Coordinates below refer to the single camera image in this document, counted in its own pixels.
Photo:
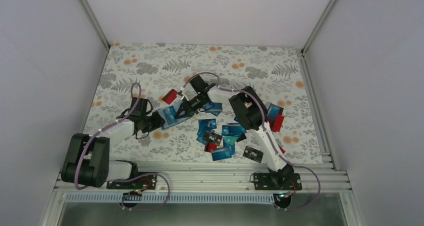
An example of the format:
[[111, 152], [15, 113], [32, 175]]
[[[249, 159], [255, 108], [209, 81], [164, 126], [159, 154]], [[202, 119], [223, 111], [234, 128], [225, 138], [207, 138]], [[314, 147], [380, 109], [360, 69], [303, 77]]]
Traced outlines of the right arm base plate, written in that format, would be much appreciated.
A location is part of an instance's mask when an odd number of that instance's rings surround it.
[[254, 172], [250, 178], [255, 190], [302, 190], [302, 181], [298, 173], [287, 177], [277, 177], [270, 173]]

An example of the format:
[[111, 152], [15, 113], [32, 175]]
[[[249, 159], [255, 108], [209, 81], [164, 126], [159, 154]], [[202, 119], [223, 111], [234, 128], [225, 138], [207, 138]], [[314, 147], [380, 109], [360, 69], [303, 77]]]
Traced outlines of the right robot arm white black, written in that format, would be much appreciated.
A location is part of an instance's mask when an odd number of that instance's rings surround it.
[[201, 74], [190, 77], [178, 92], [182, 99], [175, 118], [192, 117], [206, 103], [229, 103], [239, 124], [252, 132], [266, 156], [272, 186], [284, 189], [294, 174], [294, 166], [283, 155], [271, 134], [268, 111], [257, 93], [250, 86], [242, 89], [223, 87], [219, 76], [211, 72], [209, 74], [215, 76], [217, 82], [208, 84]]

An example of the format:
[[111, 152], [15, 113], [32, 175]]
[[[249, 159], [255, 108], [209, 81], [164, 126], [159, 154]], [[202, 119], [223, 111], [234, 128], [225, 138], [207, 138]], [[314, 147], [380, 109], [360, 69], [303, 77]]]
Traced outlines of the red card black stripe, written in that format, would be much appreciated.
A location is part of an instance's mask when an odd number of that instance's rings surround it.
[[286, 151], [281, 146], [279, 146], [279, 149], [282, 152], [282, 154], [285, 154]]

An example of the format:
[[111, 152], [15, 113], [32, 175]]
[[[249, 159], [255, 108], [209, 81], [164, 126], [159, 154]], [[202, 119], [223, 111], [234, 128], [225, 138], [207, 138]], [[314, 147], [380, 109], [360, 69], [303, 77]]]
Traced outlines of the teal leather card holder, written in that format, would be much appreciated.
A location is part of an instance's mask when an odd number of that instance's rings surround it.
[[160, 117], [164, 120], [161, 126], [162, 130], [176, 126], [193, 117], [197, 111], [190, 109], [184, 102], [176, 102], [171, 106], [160, 108], [157, 110]]

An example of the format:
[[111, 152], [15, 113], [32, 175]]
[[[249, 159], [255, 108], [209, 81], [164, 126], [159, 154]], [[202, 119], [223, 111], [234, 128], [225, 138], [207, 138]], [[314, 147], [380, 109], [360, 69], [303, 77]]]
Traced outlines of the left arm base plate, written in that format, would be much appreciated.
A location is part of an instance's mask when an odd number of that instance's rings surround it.
[[156, 188], [157, 176], [156, 175], [148, 175], [136, 179], [131, 182], [107, 182], [107, 189], [122, 189], [122, 190], [153, 190]]

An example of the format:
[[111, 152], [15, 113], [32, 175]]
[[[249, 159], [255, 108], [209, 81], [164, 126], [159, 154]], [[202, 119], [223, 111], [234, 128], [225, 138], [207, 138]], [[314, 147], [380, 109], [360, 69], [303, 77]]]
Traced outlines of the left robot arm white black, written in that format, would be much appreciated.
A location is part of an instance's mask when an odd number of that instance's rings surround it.
[[73, 183], [76, 189], [101, 187], [105, 182], [119, 181], [126, 188], [139, 182], [136, 164], [127, 160], [112, 160], [110, 148], [123, 140], [149, 134], [162, 127], [165, 120], [153, 111], [147, 99], [133, 98], [115, 122], [99, 129], [93, 135], [76, 133], [71, 137], [61, 169], [61, 180]]

